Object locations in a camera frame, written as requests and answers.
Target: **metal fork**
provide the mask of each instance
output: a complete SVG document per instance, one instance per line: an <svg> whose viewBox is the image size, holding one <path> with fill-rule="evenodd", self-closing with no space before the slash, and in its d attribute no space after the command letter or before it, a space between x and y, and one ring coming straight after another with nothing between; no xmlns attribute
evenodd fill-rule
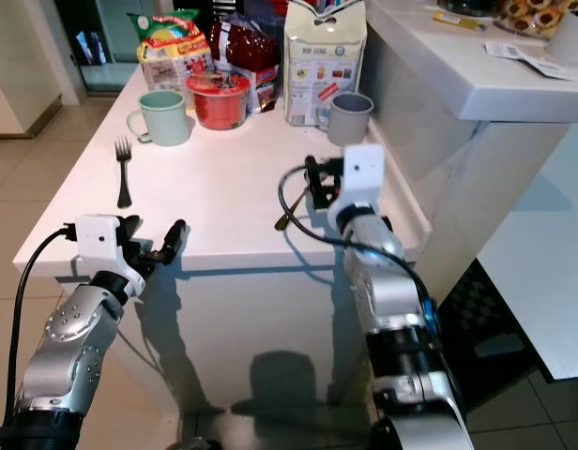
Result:
<svg viewBox="0 0 578 450"><path fill-rule="evenodd" d="M121 137L114 143L116 150L116 161L120 163L120 193L118 194L118 207L128 208L130 200L129 186L127 185L127 170L125 162L130 160L130 143L127 137Z"/></svg>

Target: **black cable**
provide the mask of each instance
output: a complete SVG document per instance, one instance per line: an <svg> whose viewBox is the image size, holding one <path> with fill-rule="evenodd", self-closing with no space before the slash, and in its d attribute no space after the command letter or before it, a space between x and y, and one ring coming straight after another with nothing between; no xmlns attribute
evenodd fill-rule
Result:
<svg viewBox="0 0 578 450"><path fill-rule="evenodd" d="M299 219L296 216L294 216L294 214L289 210L289 206L287 206L287 202L285 201L285 197L283 194L283 189L284 189L285 183L287 182L287 179L291 175L298 173L298 172L301 172L301 171L305 171L306 169L307 169L306 166L294 167L289 172L287 172L285 175L283 175L281 178L281 181L279 182L279 202L281 203L282 210L289 217L289 219L296 225L296 227L301 232L307 234L309 237L311 237L312 239L315 239L317 241L324 242L326 244L331 244L332 246L340 246L343 248L356 248L358 250L372 251L372 252L377 253L381 256L389 258L394 263L398 264L404 270L404 272L406 274L408 274L409 277L412 278L412 280L414 281L414 284L416 284L416 286L417 286L418 295L420 297L422 297L420 299L421 301L422 301L422 299L425 299L425 298L431 298L429 296L429 291L427 291L427 287L422 282L422 279L420 279L418 274L414 270L412 270L403 259L401 259L395 255L392 255L391 253L383 250L382 248L372 247L372 246L368 246L366 244L360 244L359 242L344 241L342 239L334 239L332 237L321 236L319 234L316 234L312 230L309 230L308 228L306 228L299 221Z"/></svg>
<svg viewBox="0 0 578 450"><path fill-rule="evenodd" d="M20 338L20 321L23 311L23 297L24 288L26 288L26 281L30 276L30 271L33 268L33 264L43 251L57 236L68 235L69 228L62 228L57 232L50 234L41 244L37 247L35 252L32 254L26 267L23 270L23 274L20 277L20 283L18 284L18 291L16 292L16 301L14 303L14 318L11 325L11 341L9 342L9 359L8 359L8 389L6 391L6 413L4 415L4 426L10 424L11 419L14 415L14 401L16 397L16 360L18 358L18 341Z"/></svg>

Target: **food package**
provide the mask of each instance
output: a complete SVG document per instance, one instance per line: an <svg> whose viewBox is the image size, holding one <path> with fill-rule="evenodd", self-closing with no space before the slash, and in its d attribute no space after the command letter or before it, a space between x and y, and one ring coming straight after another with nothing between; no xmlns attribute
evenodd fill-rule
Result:
<svg viewBox="0 0 578 450"><path fill-rule="evenodd" d="M356 92L366 44L366 9L351 0L319 14L289 2L285 22L283 94L291 125L325 128L338 92Z"/></svg>
<svg viewBox="0 0 578 450"><path fill-rule="evenodd" d="M129 14L141 44L137 57L151 90L172 89L193 107L185 80L193 71L214 68L212 52L193 19L198 11L181 9L162 15Z"/></svg>
<svg viewBox="0 0 578 450"><path fill-rule="evenodd" d="M250 113L272 110L281 62L277 40L264 34L257 23L234 13L212 25L209 42L217 69L232 70L250 80Z"/></svg>
<svg viewBox="0 0 578 450"><path fill-rule="evenodd" d="M503 0L495 23L516 34L549 39L567 11L578 10L578 0Z"/></svg>

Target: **red package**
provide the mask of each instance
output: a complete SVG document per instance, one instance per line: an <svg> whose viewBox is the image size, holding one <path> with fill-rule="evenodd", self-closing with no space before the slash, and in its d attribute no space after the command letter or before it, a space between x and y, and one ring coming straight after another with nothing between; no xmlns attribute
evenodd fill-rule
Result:
<svg viewBox="0 0 578 450"><path fill-rule="evenodd" d="M250 80L249 111L262 113L274 109L275 82L281 62L277 40L265 35L255 22L232 14L212 25L209 44L217 69L232 70Z"/></svg>
<svg viewBox="0 0 578 450"><path fill-rule="evenodd" d="M223 21L217 20L210 30L209 44L212 57L221 60L221 47L226 48L223 59L237 66L246 68L252 72L259 72L265 68L273 68L281 62L279 42L273 37L265 35L256 29L251 22L241 18L238 14L225 17ZM221 29L224 35L221 42Z"/></svg>

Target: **beige floor tile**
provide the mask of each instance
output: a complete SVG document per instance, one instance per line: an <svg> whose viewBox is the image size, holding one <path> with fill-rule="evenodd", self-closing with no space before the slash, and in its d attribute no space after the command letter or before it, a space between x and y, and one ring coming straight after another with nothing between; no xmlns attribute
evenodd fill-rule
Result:
<svg viewBox="0 0 578 450"><path fill-rule="evenodd" d="M65 106L41 132L42 141L88 141L97 131L115 98L90 97L82 105Z"/></svg>
<svg viewBox="0 0 578 450"><path fill-rule="evenodd" d="M225 450L297 450L360 445L367 441L366 408L292 408L233 414L200 414L197 434Z"/></svg>
<svg viewBox="0 0 578 450"><path fill-rule="evenodd" d="M567 450L578 450L578 420L555 424Z"/></svg>
<svg viewBox="0 0 578 450"><path fill-rule="evenodd" d="M32 298L23 306L18 352L18 384L41 337L44 320L57 298ZM7 360L13 302L0 300L0 425L5 408ZM78 449L120 448L164 450L176 441L176 417L165 417L147 399L116 357L106 355L101 382L84 420Z"/></svg>
<svg viewBox="0 0 578 450"><path fill-rule="evenodd" d="M57 297L27 298L23 304L16 388L22 382L24 369L42 336L43 325L55 309ZM13 300L0 300L0 425L6 407L9 339L14 310Z"/></svg>
<svg viewBox="0 0 578 450"><path fill-rule="evenodd" d="M0 202L0 298L16 294L20 272L12 260L46 206L45 202ZM31 273L25 296L59 297L61 292L54 279L32 277Z"/></svg>
<svg viewBox="0 0 578 450"><path fill-rule="evenodd" d="M163 416L112 352L84 419L77 450L165 450L176 442L177 417Z"/></svg>
<svg viewBox="0 0 578 450"><path fill-rule="evenodd" d="M36 141L0 186L0 201L50 201L87 141Z"/></svg>
<svg viewBox="0 0 578 450"><path fill-rule="evenodd" d="M0 184L26 156L32 145L30 139L0 140Z"/></svg>
<svg viewBox="0 0 578 450"><path fill-rule="evenodd" d="M476 433L475 450L565 450L552 425Z"/></svg>
<svg viewBox="0 0 578 450"><path fill-rule="evenodd" d="M549 423L548 414L525 378L470 413L467 425L474 432Z"/></svg>
<svg viewBox="0 0 578 450"><path fill-rule="evenodd" d="M548 384L539 372L533 373L529 380L552 421L578 419L578 380Z"/></svg>

